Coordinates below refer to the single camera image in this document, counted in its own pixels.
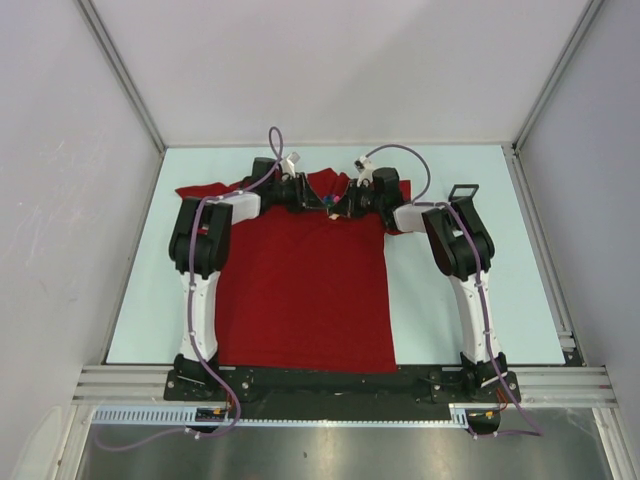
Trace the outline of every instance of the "black bracket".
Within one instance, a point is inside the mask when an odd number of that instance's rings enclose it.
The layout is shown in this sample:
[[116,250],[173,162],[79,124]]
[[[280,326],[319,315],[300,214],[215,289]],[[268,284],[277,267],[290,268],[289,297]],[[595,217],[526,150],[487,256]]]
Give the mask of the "black bracket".
[[[182,201],[176,225],[169,242],[169,257],[175,262],[180,273],[189,271],[191,231],[200,204],[199,198],[188,197]],[[211,203],[204,207],[195,243],[194,272],[209,278],[215,271],[222,270],[229,258],[231,246],[231,220],[233,205]]]
[[[471,235],[480,254],[482,270],[489,271],[495,253],[493,240],[478,215],[471,197],[461,197],[451,202],[463,225]],[[458,224],[446,209],[434,208],[422,214],[431,250],[440,271],[466,281],[476,272],[473,251],[467,239],[459,232]]]
[[461,198],[473,198],[480,188],[477,183],[456,183],[449,193],[449,203],[460,200]]

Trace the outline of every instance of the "white wall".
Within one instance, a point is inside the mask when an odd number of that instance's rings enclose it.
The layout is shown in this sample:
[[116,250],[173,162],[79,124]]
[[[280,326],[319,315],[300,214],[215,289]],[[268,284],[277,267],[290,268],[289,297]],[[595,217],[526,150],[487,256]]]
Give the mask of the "white wall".
[[8,478],[43,415],[66,409],[105,338],[160,160],[71,0],[3,2],[0,45]]
[[587,0],[96,0],[167,144],[512,140]]
[[605,4],[523,150],[578,338],[640,446],[640,2]]

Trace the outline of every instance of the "enclosure wall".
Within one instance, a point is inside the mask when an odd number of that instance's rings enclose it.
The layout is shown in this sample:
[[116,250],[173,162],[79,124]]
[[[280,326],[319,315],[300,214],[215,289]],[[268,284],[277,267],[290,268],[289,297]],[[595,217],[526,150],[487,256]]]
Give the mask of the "enclosure wall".
[[640,3],[607,2],[522,159],[573,323],[640,445]]
[[160,155],[74,2],[4,2],[0,43],[0,478],[9,478],[48,412],[56,442],[80,367],[97,359]]

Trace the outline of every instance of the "dual-arm robot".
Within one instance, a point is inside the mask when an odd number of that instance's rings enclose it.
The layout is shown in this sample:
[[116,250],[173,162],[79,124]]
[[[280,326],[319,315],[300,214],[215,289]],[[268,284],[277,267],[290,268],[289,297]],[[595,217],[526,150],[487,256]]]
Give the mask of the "dual-arm robot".
[[[243,180],[239,187],[240,192],[229,198],[220,197],[207,203],[194,243],[195,287],[190,283],[189,252],[192,248],[191,232],[200,199],[183,200],[171,237],[169,255],[182,276],[185,298],[189,296],[190,289],[193,293],[192,321],[189,322],[185,316],[182,345],[174,362],[177,377],[199,384],[210,382],[193,350],[191,337],[194,335],[201,355],[212,368],[217,368],[215,296],[221,272],[229,255],[232,226],[264,214],[273,205],[284,205],[291,213],[326,210],[330,216],[349,218],[378,214],[390,232],[426,233],[436,264],[449,278],[458,303],[463,333],[460,356],[466,388],[471,393],[495,389],[498,376],[489,357],[486,344],[488,338],[502,376],[507,374],[506,358],[493,331],[490,309],[490,335],[486,335],[485,319],[476,284],[474,254],[468,241],[460,235],[461,232],[450,212],[437,206],[417,206],[408,203],[400,191],[398,172],[389,167],[375,168],[367,158],[355,162],[359,177],[350,180],[346,192],[336,203],[328,204],[316,195],[307,176],[295,171],[297,159],[297,155],[289,155],[266,181],[251,192],[242,192],[243,187],[263,178],[274,168],[275,160],[256,158],[251,176]],[[489,269],[495,248],[475,210],[473,195],[455,196],[456,187],[449,198],[450,204],[462,220],[480,254],[481,285],[485,291],[485,298],[488,298]]]

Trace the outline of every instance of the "light blue table surface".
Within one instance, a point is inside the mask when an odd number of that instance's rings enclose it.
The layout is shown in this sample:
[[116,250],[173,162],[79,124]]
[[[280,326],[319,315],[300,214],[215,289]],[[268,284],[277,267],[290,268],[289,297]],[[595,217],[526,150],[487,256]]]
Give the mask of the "light blue table surface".
[[[426,198],[445,200],[454,183],[478,183],[474,202],[496,245],[489,284],[495,329],[510,364],[564,363],[540,273],[499,146],[417,146],[432,184]],[[353,161],[370,147],[297,147],[299,171],[333,168],[357,176]],[[248,175],[268,148],[172,148],[167,151],[120,311],[109,363],[168,364],[178,352],[183,304],[168,245],[180,198],[177,187],[231,183]],[[426,181],[412,155],[385,150],[372,157],[410,179]],[[451,285],[437,269],[424,234],[386,236],[391,325],[398,364],[458,364],[462,332]],[[274,294],[282,291],[274,289]]]

